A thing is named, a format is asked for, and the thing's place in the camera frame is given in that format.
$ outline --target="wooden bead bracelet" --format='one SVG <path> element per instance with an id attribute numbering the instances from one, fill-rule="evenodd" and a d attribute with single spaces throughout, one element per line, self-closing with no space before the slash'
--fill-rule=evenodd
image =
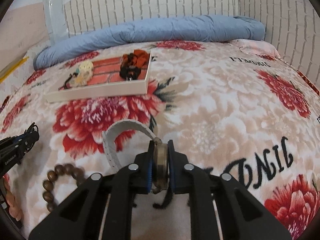
<path id="1" fill-rule="evenodd" d="M 67 163 L 64 165 L 58 164 L 55 166 L 54 171 L 48 171 L 48 179 L 43 182 L 43 187 L 46 190 L 42 197 L 47 202 L 47 209 L 49 212 L 52 212 L 57 204 L 54 201 L 53 183 L 58 179 L 58 176 L 70 175 L 76 180 L 76 185 L 79 187 L 82 183 L 85 182 L 84 172 L 80 168 L 74 167 L 72 164 Z"/>

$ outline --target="box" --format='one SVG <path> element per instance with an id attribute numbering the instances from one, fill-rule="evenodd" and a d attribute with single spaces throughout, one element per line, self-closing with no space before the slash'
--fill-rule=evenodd
<path id="1" fill-rule="evenodd" d="M 148 65 L 142 67 L 138 80 L 123 81 L 119 76 L 122 57 L 108 58 L 92 61 L 93 77 L 86 86 L 59 90 L 63 87 L 68 76 L 76 71 L 79 64 L 70 68 L 63 78 L 56 82 L 44 95 L 49 102 L 70 101 L 83 98 L 129 96 L 146 94 L 148 90 L 148 81 L 150 76 L 150 65 L 152 55 Z"/>

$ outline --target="floral bed sheet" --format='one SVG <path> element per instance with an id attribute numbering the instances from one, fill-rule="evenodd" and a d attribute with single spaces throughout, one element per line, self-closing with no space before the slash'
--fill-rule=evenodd
<path id="1" fill-rule="evenodd" d="M 49 104 L 43 98 L 68 68 L 86 59 L 103 59 L 151 50 L 148 93 L 89 98 Z M 37 71 L 10 98 L 0 115 L 1 138 L 21 134 L 32 122 L 40 140 L 5 176 L 24 212 L 23 232 L 48 215 L 42 182 L 58 163 L 111 173 L 101 132 L 129 118 L 150 127 L 191 163 L 230 172 L 297 239 L 319 209 L 320 99 L 301 73 L 278 60 L 247 55 L 228 43 L 162 41 L 95 51 Z M 116 139 L 127 165 L 145 152 L 148 138 L 135 131 Z M 54 187 L 60 203 L 74 189 L 62 177 Z M 166 210 L 154 210 L 164 193 L 138 195 L 132 239 L 190 239 L 188 196 L 174 196 Z"/>

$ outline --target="yellow strip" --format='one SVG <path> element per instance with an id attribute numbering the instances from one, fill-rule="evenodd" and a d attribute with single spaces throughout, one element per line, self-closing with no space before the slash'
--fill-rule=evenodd
<path id="1" fill-rule="evenodd" d="M 18 63 L 14 64 L 2 77 L 0 77 L 0 84 L 19 66 L 21 66 L 23 63 L 25 63 L 28 60 L 29 57 L 25 57 L 22 60 L 20 60 Z"/>

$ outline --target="white watch strap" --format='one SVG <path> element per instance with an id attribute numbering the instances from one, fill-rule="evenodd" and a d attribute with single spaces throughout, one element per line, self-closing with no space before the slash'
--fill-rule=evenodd
<path id="1" fill-rule="evenodd" d="M 122 165 L 120 164 L 119 158 L 116 153 L 115 140 L 119 134 L 127 130 L 136 130 L 143 132 L 151 140 L 156 138 L 156 135 L 143 123 L 132 119 L 123 119 L 113 123 L 107 131 L 102 132 L 103 137 L 103 148 L 104 152 L 109 161 L 110 167 L 114 172 L 118 172 Z"/>

